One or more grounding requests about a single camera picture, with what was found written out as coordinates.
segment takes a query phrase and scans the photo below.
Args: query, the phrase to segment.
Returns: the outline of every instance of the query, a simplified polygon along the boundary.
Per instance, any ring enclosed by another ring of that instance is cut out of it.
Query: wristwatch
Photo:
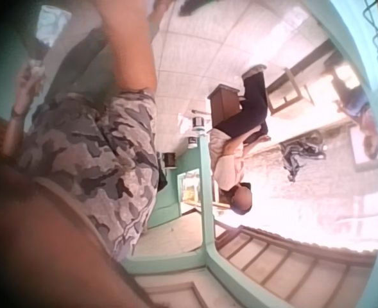
[[[16,112],[14,108],[12,108],[12,112],[10,112],[10,118],[13,120],[24,120],[26,117],[27,113],[20,114]]]

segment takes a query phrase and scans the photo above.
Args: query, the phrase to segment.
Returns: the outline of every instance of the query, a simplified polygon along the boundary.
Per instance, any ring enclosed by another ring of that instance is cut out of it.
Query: teal wall
[[[180,217],[177,176],[200,168],[199,149],[187,150],[177,159],[176,166],[175,170],[168,170],[168,185],[157,194],[155,208],[148,222],[149,228],[162,225]]]
[[[176,170],[167,170],[168,184],[156,197],[156,204],[150,215],[148,228],[153,228],[180,217],[180,204],[177,196]]]
[[[28,59],[28,54],[18,34],[4,23],[0,25],[0,117],[9,120],[15,100],[15,80],[17,73]],[[44,85],[46,93],[48,84]],[[43,102],[43,96],[35,98],[26,118],[25,130],[31,125],[31,115],[36,106]]]
[[[303,2],[323,24],[336,47],[356,68],[378,122],[378,61],[377,50],[372,43],[375,31],[363,17],[365,2],[358,0],[303,0]],[[373,17],[378,27],[376,6]],[[357,307],[378,307],[378,256]]]
[[[200,168],[199,148],[187,150],[176,162],[178,175]]]

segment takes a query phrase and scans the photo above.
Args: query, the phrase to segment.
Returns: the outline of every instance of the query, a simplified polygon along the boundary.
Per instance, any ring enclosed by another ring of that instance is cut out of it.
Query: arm
[[[247,154],[249,154],[249,152],[251,152],[259,143],[270,141],[270,140],[271,138],[267,135],[260,136],[256,141],[245,146],[245,148],[243,149],[243,157],[247,156]]]
[[[228,155],[233,155],[234,151],[240,146],[240,144],[243,144],[243,142],[251,136],[251,134],[258,132],[260,130],[261,126],[259,125],[258,127],[254,128],[253,130],[250,130],[247,133],[244,133],[240,135],[237,138],[230,139],[223,150],[222,156],[228,156]]]
[[[21,146],[24,121],[33,98],[39,91],[41,79],[42,75],[32,74],[28,65],[25,65],[18,74],[15,103],[2,147],[2,154],[5,157],[12,158]]]
[[[261,124],[261,129],[257,133],[254,133],[249,138],[249,140],[251,139],[250,140],[251,142],[249,142],[248,145],[245,146],[245,148],[243,149],[243,156],[244,157],[247,156],[247,154],[249,154],[249,152],[251,152],[259,143],[270,141],[271,138],[267,136],[267,133],[268,133],[268,127],[265,121]]]
[[[142,0],[94,0],[115,58],[117,83],[124,90],[152,93],[157,87],[150,46],[146,2]]]

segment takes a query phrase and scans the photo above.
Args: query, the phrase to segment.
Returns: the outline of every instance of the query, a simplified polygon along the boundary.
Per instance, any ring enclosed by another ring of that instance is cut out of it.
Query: hand
[[[17,75],[15,105],[13,109],[15,113],[26,115],[33,98],[40,92],[40,86],[43,74],[32,73],[31,67],[25,64]]]
[[[270,141],[270,140],[271,140],[271,137],[269,135],[263,135],[263,136],[260,136],[258,138],[259,142],[267,142],[267,141]]]
[[[255,128],[253,128],[253,129],[250,131],[250,133],[257,133],[257,132],[259,132],[260,130],[261,130],[261,125],[256,126]]]

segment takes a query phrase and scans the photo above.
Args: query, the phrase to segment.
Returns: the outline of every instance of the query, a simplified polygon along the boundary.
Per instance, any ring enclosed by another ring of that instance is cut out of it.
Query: man
[[[146,3],[95,4],[120,89],[106,112],[91,107],[92,96],[69,91],[39,106],[22,141],[40,80],[26,67],[5,136],[4,153],[25,175],[0,166],[0,281],[26,307],[153,307],[111,260],[136,243],[159,178]]]
[[[268,104],[263,75],[265,69],[265,65],[256,65],[242,75],[245,95],[240,100],[240,113],[220,122],[210,132],[213,178],[228,199],[230,208],[240,215],[252,208],[251,185],[242,183],[244,157],[258,143],[270,139],[266,135]],[[243,143],[255,133],[259,134],[258,137],[243,147]]]
[[[360,130],[364,133],[364,153],[374,160],[378,156],[378,131],[374,115],[370,107],[367,95],[359,85],[349,89],[343,80],[339,78],[336,72],[337,66],[343,63],[344,58],[340,52],[334,52],[324,63],[326,72],[332,76],[332,85],[339,96],[337,104],[339,111],[344,112],[353,122],[359,125]]]

